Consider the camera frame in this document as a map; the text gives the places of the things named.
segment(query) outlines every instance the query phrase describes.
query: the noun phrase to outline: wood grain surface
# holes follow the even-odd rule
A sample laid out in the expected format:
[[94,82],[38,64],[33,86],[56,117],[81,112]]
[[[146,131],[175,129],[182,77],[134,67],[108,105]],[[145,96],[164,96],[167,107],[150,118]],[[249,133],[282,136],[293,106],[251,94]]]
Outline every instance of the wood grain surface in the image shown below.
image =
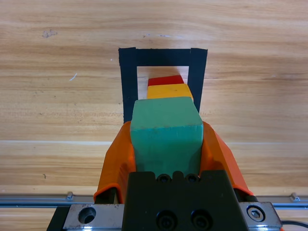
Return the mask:
[[[123,123],[118,48],[196,47],[208,49],[201,117],[230,146],[249,189],[308,195],[307,8],[305,0],[0,0],[0,193],[93,194]],[[139,68],[139,98],[148,78],[187,71]],[[52,213],[0,209],[0,229],[45,230]]]

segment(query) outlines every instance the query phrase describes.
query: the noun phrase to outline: screw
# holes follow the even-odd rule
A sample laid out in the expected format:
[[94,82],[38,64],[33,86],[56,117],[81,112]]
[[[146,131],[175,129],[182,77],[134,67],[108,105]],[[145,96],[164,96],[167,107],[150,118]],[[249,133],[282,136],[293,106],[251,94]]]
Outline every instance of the screw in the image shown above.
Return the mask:
[[297,196],[295,192],[291,194],[291,198],[293,201],[300,201],[300,198]]
[[185,179],[189,182],[189,183],[194,183],[194,182],[198,182],[200,179],[198,177],[198,175],[196,174],[188,174]]
[[162,183],[170,182],[171,178],[168,174],[161,174],[157,177],[157,181],[160,181]]
[[256,222],[262,222],[265,219],[263,212],[261,211],[260,208],[257,208],[257,207],[249,207],[247,209],[247,214],[252,220]]

